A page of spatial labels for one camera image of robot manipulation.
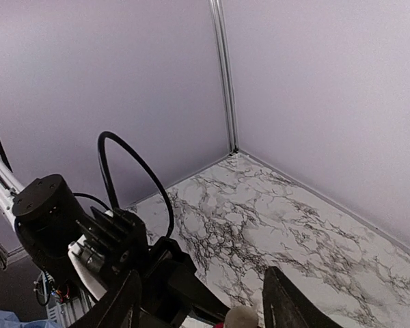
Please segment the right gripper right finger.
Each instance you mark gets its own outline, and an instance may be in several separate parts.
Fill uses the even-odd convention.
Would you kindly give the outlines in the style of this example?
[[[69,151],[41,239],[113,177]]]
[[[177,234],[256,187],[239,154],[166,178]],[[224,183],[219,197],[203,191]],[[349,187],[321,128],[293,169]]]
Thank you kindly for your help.
[[[276,266],[265,271],[262,302],[266,328],[340,328]]]

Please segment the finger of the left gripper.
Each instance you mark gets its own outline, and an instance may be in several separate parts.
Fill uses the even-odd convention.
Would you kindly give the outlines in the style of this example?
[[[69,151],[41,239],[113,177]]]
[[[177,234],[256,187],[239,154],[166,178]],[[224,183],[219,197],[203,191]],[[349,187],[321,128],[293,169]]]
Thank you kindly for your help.
[[[171,238],[160,238],[139,270],[141,309],[157,324],[181,325],[191,316],[215,325],[224,321],[229,307],[195,275],[189,254]]]

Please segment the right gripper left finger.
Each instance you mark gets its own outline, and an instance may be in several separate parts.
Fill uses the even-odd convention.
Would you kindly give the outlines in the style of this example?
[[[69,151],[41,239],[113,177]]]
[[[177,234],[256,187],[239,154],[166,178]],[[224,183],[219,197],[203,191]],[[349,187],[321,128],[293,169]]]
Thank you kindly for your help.
[[[141,279],[129,271],[121,282],[110,288],[102,299],[70,327],[139,327],[141,313]]]

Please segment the red nail polish bottle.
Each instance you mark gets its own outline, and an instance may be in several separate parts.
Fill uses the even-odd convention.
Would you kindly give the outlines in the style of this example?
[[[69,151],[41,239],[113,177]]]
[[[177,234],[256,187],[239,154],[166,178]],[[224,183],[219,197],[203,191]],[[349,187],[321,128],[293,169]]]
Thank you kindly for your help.
[[[228,311],[222,323],[213,328],[257,328],[259,318],[255,309],[246,305],[238,305]]]

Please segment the blue sleeved forearm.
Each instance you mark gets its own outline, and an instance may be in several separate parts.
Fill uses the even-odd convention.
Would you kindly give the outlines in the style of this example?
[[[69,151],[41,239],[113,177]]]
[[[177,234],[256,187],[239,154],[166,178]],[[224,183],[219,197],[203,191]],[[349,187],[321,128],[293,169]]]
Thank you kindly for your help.
[[[23,322],[13,312],[0,310],[0,328],[60,328],[52,320],[35,320]]]

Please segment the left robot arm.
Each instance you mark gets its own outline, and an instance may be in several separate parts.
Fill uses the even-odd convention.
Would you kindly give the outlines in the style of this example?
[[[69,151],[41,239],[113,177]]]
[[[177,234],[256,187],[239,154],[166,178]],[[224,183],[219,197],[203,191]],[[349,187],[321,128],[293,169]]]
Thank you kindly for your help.
[[[174,209],[166,193],[167,233],[150,245],[145,223],[120,208],[105,143],[116,142],[138,163],[143,159],[122,138],[98,137],[98,160],[109,197],[85,211],[79,194],[51,174],[23,186],[15,179],[0,140],[0,210],[39,269],[52,276],[61,298],[83,289],[94,306],[76,327],[179,327],[189,316],[210,325],[228,313],[196,276],[189,254],[172,238]]]

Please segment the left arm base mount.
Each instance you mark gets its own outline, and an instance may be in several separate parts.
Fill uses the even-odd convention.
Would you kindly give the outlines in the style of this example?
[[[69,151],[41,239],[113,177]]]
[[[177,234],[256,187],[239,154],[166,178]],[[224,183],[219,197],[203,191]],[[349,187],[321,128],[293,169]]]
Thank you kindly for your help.
[[[41,271],[33,282],[36,301],[45,308],[49,320],[69,327],[91,310],[91,301],[84,291],[77,289],[77,295],[72,296],[68,285],[54,289],[53,284],[54,279],[46,271]]]

